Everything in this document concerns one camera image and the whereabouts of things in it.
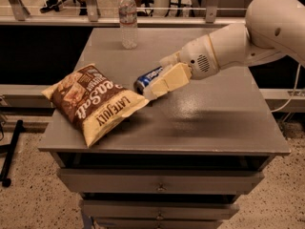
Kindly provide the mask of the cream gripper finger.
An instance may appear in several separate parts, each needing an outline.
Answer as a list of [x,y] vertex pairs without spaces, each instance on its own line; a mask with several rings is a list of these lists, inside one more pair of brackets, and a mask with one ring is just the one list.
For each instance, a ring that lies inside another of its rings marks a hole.
[[192,71],[187,64],[178,63],[169,65],[144,89],[143,95],[149,100],[155,100],[162,95],[187,85],[191,77]]
[[166,68],[170,65],[175,65],[177,63],[180,62],[180,52],[175,52],[171,55],[165,56],[163,57],[160,61],[159,61],[159,65],[163,68]]

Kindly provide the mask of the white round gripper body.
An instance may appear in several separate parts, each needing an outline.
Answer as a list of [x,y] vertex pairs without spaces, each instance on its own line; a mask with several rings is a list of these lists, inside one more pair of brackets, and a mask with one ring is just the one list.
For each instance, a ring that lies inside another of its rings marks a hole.
[[204,79],[219,73],[219,66],[208,34],[187,43],[181,49],[179,58],[191,68],[192,79]]

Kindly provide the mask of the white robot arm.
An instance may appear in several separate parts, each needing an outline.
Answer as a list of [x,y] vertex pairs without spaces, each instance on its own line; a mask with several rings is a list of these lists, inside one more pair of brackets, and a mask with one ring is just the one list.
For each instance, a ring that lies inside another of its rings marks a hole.
[[297,0],[253,0],[243,24],[230,24],[160,60],[161,72],[144,87],[149,100],[230,67],[262,65],[288,55],[305,64],[305,6]]

